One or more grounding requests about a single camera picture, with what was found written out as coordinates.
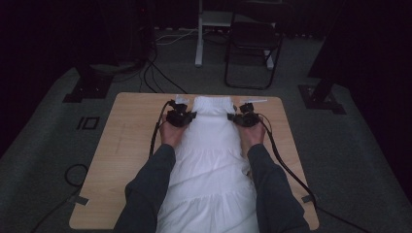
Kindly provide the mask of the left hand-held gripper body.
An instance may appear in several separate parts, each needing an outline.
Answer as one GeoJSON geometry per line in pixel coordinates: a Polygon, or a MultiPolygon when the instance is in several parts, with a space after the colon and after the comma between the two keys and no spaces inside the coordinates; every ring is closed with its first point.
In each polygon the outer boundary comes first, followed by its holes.
{"type": "Polygon", "coordinates": [[[168,101],[167,104],[171,107],[171,110],[166,115],[167,121],[176,127],[184,127],[184,113],[187,112],[188,100],[177,95],[174,99],[168,101]]]}

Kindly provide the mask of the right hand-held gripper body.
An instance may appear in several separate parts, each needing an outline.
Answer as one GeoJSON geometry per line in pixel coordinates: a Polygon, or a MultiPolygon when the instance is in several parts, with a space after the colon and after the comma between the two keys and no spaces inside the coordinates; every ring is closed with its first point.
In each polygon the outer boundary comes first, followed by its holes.
{"type": "Polygon", "coordinates": [[[264,123],[266,116],[255,112],[255,103],[262,103],[262,100],[245,100],[240,106],[240,125],[243,127],[253,127],[259,122],[264,123]]]}

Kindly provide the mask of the white skirt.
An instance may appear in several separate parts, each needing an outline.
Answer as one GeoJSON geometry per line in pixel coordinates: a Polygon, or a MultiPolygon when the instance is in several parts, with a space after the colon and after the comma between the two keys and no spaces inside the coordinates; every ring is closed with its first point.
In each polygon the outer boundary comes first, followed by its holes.
{"type": "Polygon", "coordinates": [[[256,190],[229,97],[194,99],[156,233],[258,233],[256,190]]]}

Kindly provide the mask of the person's left hand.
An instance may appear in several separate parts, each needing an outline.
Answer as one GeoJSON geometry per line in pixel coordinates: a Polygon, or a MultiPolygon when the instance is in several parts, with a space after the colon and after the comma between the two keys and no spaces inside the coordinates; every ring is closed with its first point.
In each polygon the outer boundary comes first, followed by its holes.
{"type": "Polygon", "coordinates": [[[167,144],[174,149],[181,143],[184,132],[187,127],[176,127],[167,121],[166,115],[161,118],[161,125],[159,127],[160,138],[163,144],[167,144]]]}

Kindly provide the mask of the person's right hand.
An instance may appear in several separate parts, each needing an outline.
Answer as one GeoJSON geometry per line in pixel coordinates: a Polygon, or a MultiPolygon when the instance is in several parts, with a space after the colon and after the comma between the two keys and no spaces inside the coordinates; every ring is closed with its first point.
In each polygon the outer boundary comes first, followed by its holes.
{"type": "Polygon", "coordinates": [[[254,145],[264,142],[265,128],[261,122],[252,127],[238,126],[238,132],[241,140],[241,149],[244,157],[254,145]]]}

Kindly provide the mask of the black stand base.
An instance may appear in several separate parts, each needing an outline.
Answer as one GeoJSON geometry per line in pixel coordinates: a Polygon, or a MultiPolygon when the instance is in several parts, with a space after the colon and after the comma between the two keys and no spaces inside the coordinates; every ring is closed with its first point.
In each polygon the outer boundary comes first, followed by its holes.
{"type": "Polygon", "coordinates": [[[310,110],[328,110],[336,115],[345,115],[343,106],[332,94],[332,87],[340,78],[341,68],[333,45],[334,27],[338,21],[346,0],[336,0],[337,12],[333,14],[331,26],[326,34],[324,43],[310,68],[308,77],[319,78],[316,85],[300,84],[298,86],[305,107],[310,110]]]}
{"type": "Polygon", "coordinates": [[[105,99],[110,89],[113,75],[102,74],[89,65],[76,66],[79,79],[71,93],[67,93],[64,103],[81,103],[84,99],[105,99]]]}

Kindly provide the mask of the black folding chair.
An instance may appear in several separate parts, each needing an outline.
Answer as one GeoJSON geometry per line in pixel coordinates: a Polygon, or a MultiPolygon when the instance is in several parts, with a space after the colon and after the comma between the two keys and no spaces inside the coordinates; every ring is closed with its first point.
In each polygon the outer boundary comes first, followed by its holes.
{"type": "Polygon", "coordinates": [[[224,83],[247,89],[267,89],[273,84],[283,40],[294,16],[291,5],[271,0],[242,0],[234,9],[224,55],[224,83]],[[264,67],[272,61],[269,77],[246,77],[244,59],[258,57],[264,67]]]}

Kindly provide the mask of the white desk frame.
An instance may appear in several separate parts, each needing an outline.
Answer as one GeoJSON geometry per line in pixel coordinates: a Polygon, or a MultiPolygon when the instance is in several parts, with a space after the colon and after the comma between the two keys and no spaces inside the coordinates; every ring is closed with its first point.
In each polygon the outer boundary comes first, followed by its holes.
{"type": "Polygon", "coordinates": [[[203,63],[203,27],[224,27],[230,26],[232,13],[226,11],[205,11],[203,9],[203,0],[198,0],[197,14],[197,45],[194,59],[194,66],[199,68],[203,63]]]}

